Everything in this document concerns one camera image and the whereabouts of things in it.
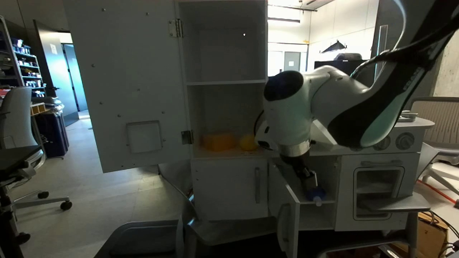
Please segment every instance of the gray floor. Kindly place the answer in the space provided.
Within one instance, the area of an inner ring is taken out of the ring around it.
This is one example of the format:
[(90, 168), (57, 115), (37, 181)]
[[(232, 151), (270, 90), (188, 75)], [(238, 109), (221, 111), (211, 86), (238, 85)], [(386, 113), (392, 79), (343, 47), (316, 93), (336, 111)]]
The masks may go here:
[[(59, 205), (17, 212), (20, 230), (32, 234), (32, 240), (22, 247), (26, 258), (89, 258), (122, 224), (178, 218), (179, 197), (155, 171), (102, 174), (92, 133), (89, 119), (70, 125), (68, 155), (49, 159), (32, 182), (12, 192), (20, 197), (47, 189), (52, 197), (69, 197), (73, 202), (68, 212), (62, 212)], [(458, 209), (425, 187), (417, 187), (417, 191), (436, 212), (459, 228)]]

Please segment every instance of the office chair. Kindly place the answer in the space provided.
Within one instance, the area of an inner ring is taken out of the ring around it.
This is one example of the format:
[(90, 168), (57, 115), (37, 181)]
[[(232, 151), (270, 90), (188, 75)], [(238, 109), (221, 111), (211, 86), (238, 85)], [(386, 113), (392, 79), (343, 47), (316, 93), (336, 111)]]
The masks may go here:
[[(12, 148), (24, 148), (24, 146), (36, 146), (37, 142), (33, 136), (32, 131), (32, 116), (30, 116), (30, 101), (32, 101), (32, 89), (27, 88), (13, 88), (6, 95), (2, 108), (0, 108), (0, 148), (12, 149)], [(46, 155), (42, 149), (33, 154), (29, 159), (24, 161), (24, 168), (19, 169), (19, 179), (2, 182), (2, 188), (6, 192), (17, 188), (26, 182), (29, 182), (35, 175), (36, 169), (39, 169), (46, 161)], [(17, 209), (46, 205), (53, 202), (60, 202), (60, 209), (66, 211), (72, 208), (72, 202), (69, 198), (47, 198), (49, 192), (40, 191), (33, 195), (22, 197), (14, 199), (10, 204), (10, 209), (14, 214)], [(19, 241), (24, 242), (30, 238), (27, 234), (19, 234)]]
[(435, 122), (425, 133), (425, 144), (430, 145), (433, 159), (426, 166), (422, 181), (436, 179), (459, 195), (458, 188), (446, 181), (459, 181), (459, 98), (422, 98), (415, 99), (412, 112)]

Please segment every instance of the cabinet door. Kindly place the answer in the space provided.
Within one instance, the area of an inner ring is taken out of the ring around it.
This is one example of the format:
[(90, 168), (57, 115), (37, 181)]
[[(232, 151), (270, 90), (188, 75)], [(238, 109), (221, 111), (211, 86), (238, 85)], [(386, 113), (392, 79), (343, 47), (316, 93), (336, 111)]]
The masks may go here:
[(265, 159), (192, 161), (197, 212), (202, 219), (253, 219), (268, 215)]
[(103, 171), (188, 159), (171, 0), (66, 0)]

